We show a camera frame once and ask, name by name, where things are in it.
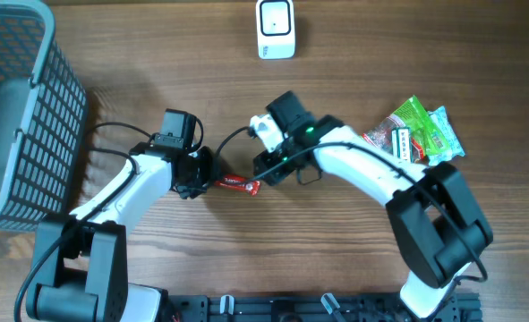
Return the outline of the red candy bar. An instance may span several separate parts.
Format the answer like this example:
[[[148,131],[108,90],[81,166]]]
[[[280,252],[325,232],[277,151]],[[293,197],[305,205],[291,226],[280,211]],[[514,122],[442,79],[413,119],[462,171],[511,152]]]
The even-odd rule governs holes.
[[[247,178],[236,174],[224,174],[214,182],[214,185],[233,191],[246,192],[250,196],[256,196],[260,190],[260,181],[249,181]]]

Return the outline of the dark green gum pack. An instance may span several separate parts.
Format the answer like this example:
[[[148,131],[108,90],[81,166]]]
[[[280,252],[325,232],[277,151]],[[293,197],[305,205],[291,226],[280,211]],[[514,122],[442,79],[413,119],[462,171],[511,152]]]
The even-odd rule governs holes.
[[[407,127],[398,127],[391,131],[392,154],[407,162],[412,161],[411,132]]]

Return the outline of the green snack bag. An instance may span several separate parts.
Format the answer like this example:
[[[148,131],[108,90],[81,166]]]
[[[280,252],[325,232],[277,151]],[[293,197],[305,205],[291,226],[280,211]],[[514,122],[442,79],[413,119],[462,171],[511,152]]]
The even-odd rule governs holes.
[[[429,117],[417,96],[408,98],[378,126],[365,132],[362,137],[372,146],[394,156],[391,131],[398,127],[410,129],[412,163],[421,162],[428,156],[438,155],[448,147],[440,129]]]

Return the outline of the light blue tissue pack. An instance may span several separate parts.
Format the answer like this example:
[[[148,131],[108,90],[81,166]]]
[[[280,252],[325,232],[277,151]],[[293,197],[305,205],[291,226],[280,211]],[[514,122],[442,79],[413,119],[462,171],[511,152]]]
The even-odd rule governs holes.
[[[450,161],[454,157],[464,157],[465,151],[449,122],[446,108],[441,106],[435,111],[429,112],[428,115],[440,129],[448,144],[448,147],[443,152],[438,155],[428,156],[429,165],[435,166],[440,162]]]

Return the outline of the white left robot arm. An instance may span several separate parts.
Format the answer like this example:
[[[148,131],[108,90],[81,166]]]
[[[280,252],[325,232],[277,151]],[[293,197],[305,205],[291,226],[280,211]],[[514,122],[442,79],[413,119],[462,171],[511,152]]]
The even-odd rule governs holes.
[[[92,200],[40,222],[16,320],[23,311],[38,321],[179,320],[165,289],[129,282],[127,237],[168,192],[182,199],[205,193],[213,153],[142,142],[124,156],[123,170]]]

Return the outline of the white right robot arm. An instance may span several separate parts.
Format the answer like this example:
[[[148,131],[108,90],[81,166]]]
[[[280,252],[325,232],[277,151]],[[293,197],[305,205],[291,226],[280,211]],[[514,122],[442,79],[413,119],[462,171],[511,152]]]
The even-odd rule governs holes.
[[[464,176],[450,163],[414,164],[375,148],[352,127],[327,114],[317,119],[292,91],[276,98],[266,114],[251,118],[249,131],[264,151],[254,160],[256,179],[273,186],[314,166],[351,183],[385,208],[400,254],[410,269],[399,299],[415,318],[434,318],[456,286],[470,280],[493,231]]]

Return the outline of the white barcode scanner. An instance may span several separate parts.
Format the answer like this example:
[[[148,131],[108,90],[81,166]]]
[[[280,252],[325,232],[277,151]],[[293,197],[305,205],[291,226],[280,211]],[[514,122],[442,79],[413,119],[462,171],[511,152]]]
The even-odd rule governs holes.
[[[293,1],[258,0],[255,17],[259,58],[292,58],[296,47]]]

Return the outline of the dark grey plastic basket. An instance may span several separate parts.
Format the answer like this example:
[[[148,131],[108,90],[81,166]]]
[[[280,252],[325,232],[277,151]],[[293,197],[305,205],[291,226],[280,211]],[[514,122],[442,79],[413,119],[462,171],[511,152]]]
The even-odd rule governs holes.
[[[50,8],[0,0],[0,230],[65,211],[88,113]]]

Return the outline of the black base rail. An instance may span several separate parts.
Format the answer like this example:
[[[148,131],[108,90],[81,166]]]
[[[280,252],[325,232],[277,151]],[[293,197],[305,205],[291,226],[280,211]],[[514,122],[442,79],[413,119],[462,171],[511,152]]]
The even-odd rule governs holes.
[[[163,295],[158,321],[166,322],[386,322],[418,318],[393,292],[322,297],[207,297]]]

